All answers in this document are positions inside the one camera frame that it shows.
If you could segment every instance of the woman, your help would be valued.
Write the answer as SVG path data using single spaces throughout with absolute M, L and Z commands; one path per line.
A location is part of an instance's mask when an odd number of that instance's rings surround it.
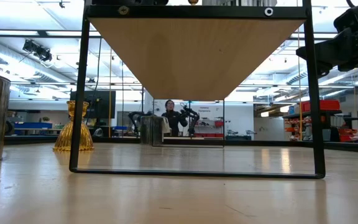
M 187 120 L 186 117 L 181 116 L 181 114 L 177 111 L 174 111 L 175 104 L 172 100 L 167 100 L 165 102 L 165 109 L 167 112 L 163 113 L 162 116 L 168 118 L 169 127 L 171 128 L 171 136 L 177 137 L 179 136 L 179 128 L 178 123 L 183 127 L 187 126 Z

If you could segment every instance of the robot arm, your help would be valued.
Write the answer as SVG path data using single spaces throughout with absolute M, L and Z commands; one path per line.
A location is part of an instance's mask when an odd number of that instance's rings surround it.
M 183 109 L 180 110 L 181 117 L 182 118 L 190 117 L 189 135 L 193 136 L 195 133 L 194 127 L 196 126 L 197 121 L 200 119 L 200 116 L 197 112 L 195 112 L 191 108 L 187 108 L 187 105 L 182 105 L 182 107 L 183 107 Z
M 134 112 L 131 112 L 131 113 L 128 114 L 129 119 L 131 119 L 132 124 L 135 126 L 134 133 L 139 132 L 139 130 L 137 129 L 136 121 L 140 122 L 140 119 L 141 119 L 142 116 L 150 116 L 150 115 L 153 115 L 153 113 L 151 113 L 150 111 L 147 112 L 147 113 L 143 113 L 143 112 L 140 112 L 140 111 L 134 111 Z
M 341 72 L 358 68 L 358 6 L 346 1 L 351 8 L 334 21 L 338 35 L 314 45 L 318 75 L 327 75 L 335 66 Z M 299 48 L 296 54 L 307 60 L 305 47 Z

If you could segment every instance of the black monitor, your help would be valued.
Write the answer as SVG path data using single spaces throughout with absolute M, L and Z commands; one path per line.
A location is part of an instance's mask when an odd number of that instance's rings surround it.
M 84 101 L 89 103 L 85 118 L 99 118 L 99 119 L 108 119 L 109 118 L 109 91 L 96 91 L 93 98 L 93 105 L 91 105 L 92 97 L 94 91 L 85 91 L 84 92 Z M 75 100 L 76 91 L 71 92 L 70 100 Z M 115 117 L 116 110 L 116 92 L 111 92 L 111 118 Z

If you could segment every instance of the wooden panel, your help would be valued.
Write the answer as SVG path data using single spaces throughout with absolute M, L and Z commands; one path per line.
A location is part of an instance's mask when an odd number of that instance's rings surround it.
M 223 100 L 303 21 L 91 18 L 156 99 Z

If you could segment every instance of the golden vase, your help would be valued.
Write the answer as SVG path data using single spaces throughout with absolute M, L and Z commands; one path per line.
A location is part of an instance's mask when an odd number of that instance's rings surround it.
M 73 135 L 73 120 L 74 120 L 74 107 L 75 101 L 67 101 L 68 114 L 70 115 L 70 122 L 60 131 L 59 137 L 53 147 L 54 151 L 70 151 L 71 149 L 71 136 Z M 88 102 L 83 103 L 82 107 L 82 118 L 86 114 L 86 109 L 90 104 Z M 86 127 L 84 122 L 81 122 L 81 137 L 80 137 L 80 151 L 92 151 L 94 150 L 91 133 Z

